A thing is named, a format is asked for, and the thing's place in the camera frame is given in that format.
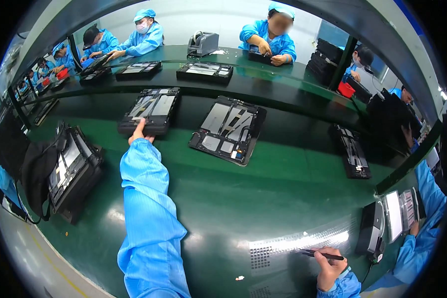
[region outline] black tablet housing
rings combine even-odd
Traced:
[[[272,57],[274,55],[263,56],[259,51],[250,50],[248,51],[248,59],[250,61],[255,61],[263,64],[268,64],[274,66],[272,64]]]
[[[359,144],[359,134],[338,124],[331,125],[328,133],[338,151],[343,155],[346,176],[348,178],[371,178],[370,167]]]
[[[53,210],[74,224],[83,200],[102,174],[102,158],[79,127],[65,127],[66,147],[59,152],[55,170],[48,177],[48,190]]]
[[[53,86],[50,88],[53,92],[63,89],[65,83],[70,80],[70,77],[66,77],[64,79],[59,80],[58,82],[53,83]]]
[[[46,118],[48,113],[53,109],[53,107],[59,102],[60,100],[57,98],[53,98],[45,103],[43,108],[40,112],[38,112],[38,115],[35,118],[35,125],[39,126],[43,120]]]
[[[118,132],[131,135],[141,118],[146,119],[144,135],[167,133],[173,108],[180,96],[179,87],[144,89],[118,123]]]
[[[368,104],[371,99],[371,92],[369,92],[368,89],[366,89],[361,83],[355,81],[353,77],[349,77],[346,82],[353,87],[354,89],[354,96],[357,97],[359,100],[364,102],[365,104]]]
[[[162,68],[162,61],[138,62],[116,73],[116,80],[142,80],[152,78]]]
[[[81,84],[81,86],[89,86],[101,83],[104,79],[109,77],[110,74],[110,67],[100,68],[87,76],[81,76],[81,78],[79,79],[79,83]]]
[[[327,42],[324,39],[318,38],[318,44],[316,45],[316,49],[323,53],[329,60],[338,64],[341,61],[341,57],[343,56],[343,50],[339,47]]]
[[[245,166],[265,117],[266,110],[261,107],[219,96],[189,146]]]
[[[218,84],[228,84],[232,74],[232,66],[209,62],[190,62],[176,72],[178,80],[207,81]]]
[[[108,60],[108,58],[109,58],[108,55],[104,55],[100,58],[94,59],[94,61],[90,65],[88,65],[87,68],[83,69],[83,71],[81,72],[81,76],[85,77],[87,75],[92,74],[96,70],[100,69],[103,66],[103,64]]]

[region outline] stacked tablet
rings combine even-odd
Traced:
[[[228,84],[232,74],[232,66],[209,62],[187,63],[176,73],[179,80],[207,81],[219,84]]]
[[[142,80],[153,77],[162,67],[162,61],[139,62],[116,73],[116,80]]]
[[[193,133],[189,146],[245,166],[252,155],[265,116],[265,109],[219,96],[200,128]]]
[[[179,95],[179,87],[144,89],[118,123],[118,132],[131,135],[141,119],[146,119],[144,135],[166,134]]]

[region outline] white wall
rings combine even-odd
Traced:
[[[114,11],[100,18],[101,28],[124,42],[135,30],[132,22],[139,9],[151,8],[156,21],[164,27],[166,45],[187,44],[197,30],[218,33],[219,46],[237,48],[242,27],[268,15],[270,1],[262,0],[150,0]],[[306,64],[321,24],[321,19],[306,11],[296,10],[289,35],[295,41],[297,61]]]

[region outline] power cord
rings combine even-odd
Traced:
[[[363,284],[363,283],[364,283],[364,281],[366,280],[366,277],[368,277],[368,274],[369,274],[369,273],[370,273],[370,271],[371,271],[372,265],[374,265],[374,263],[373,263],[373,262],[371,262],[371,265],[370,265],[370,267],[369,267],[368,271],[366,272],[366,275],[364,276],[364,279],[363,279],[363,281],[361,282],[361,284]]]

